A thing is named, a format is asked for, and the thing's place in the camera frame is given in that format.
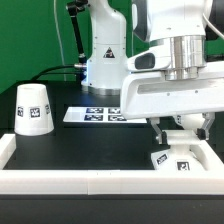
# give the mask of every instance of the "black cable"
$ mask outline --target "black cable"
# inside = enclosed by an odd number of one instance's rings
[[[59,70],[59,69],[64,69],[64,68],[73,68],[73,69],[75,69],[74,68],[74,65],[60,65],[60,66],[55,66],[55,67],[47,68],[47,69],[39,72],[31,80],[37,80],[38,78],[40,78],[43,74],[46,74],[47,72],[55,71],[55,70]]]

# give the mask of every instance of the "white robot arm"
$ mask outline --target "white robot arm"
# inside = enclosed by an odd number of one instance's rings
[[[134,15],[137,2],[141,1],[134,1]],[[204,60],[203,14],[210,14],[214,1],[142,2],[147,32],[138,34],[151,47],[128,60],[133,74],[123,82],[123,115],[134,119],[223,111],[224,63]]]
[[[134,32],[150,43],[150,49],[128,59],[132,74],[123,82],[121,113],[127,119],[150,118],[159,143],[170,145],[169,150],[152,154],[155,169],[209,169],[212,150],[204,140],[215,112],[224,111],[224,62],[204,59],[204,18],[209,18],[215,3],[223,4],[219,0],[133,0]],[[202,113],[203,118],[191,115]],[[161,131],[159,118],[166,116],[196,119],[197,124],[181,124],[190,130]],[[203,152],[203,159],[198,152]]]

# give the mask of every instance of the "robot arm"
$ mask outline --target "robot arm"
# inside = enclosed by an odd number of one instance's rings
[[[145,2],[152,47],[128,60],[133,74],[123,82],[124,117],[224,111],[224,63],[204,60],[203,14],[211,13],[215,1]]]

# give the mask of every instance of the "white paper cup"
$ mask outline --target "white paper cup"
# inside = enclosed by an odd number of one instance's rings
[[[17,87],[15,132],[43,135],[54,129],[46,86],[24,84]]]

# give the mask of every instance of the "black tabletop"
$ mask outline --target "black tabletop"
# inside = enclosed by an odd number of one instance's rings
[[[13,133],[17,85],[1,95],[1,132]],[[152,169],[150,154],[159,146],[146,124],[67,123],[69,106],[119,107],[119,96],[99,96],[81,91],[74,82],[47,82],[54,131],[43,136],[16,135],[17,149],[5,169]],[[175,128],[171,118],[161,125]]]
[[[16,83],[0,94],[0,136],[14,133]],[[159,146],[151,125],[64,123],[69,106],[119,107],[119,96],[97,96],[74,82],[44,82],[55,129],[16,135],[5,170],[152,169]],[[216,114],[209,144],[222,158],[223,113]],[[177,128],[161,119],[162,129]],[[0,223],[223,223],[224,197],[215,195],[0,195]]]

